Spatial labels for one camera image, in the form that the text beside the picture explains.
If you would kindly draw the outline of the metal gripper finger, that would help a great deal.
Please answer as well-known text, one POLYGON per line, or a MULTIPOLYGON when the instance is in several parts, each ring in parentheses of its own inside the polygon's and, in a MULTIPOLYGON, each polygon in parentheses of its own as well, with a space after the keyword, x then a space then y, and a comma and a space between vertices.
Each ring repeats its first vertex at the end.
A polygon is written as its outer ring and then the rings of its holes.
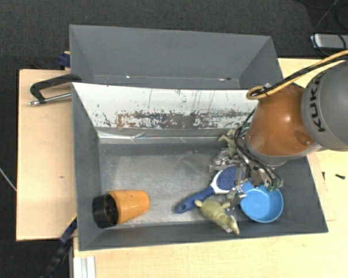
POLYGON ((213 158, 212 163, 209 165, 209 171, 221 171, 230 166, 237 165, 239 162, 238 159, 232 159, 228 154, 220 153, 213 158))
POLYGON ((226 202, 229 204, 227 210, 235 210, 246 196, 247 195, 241 186, 237 185, 231 188, 226 194, 226 202))

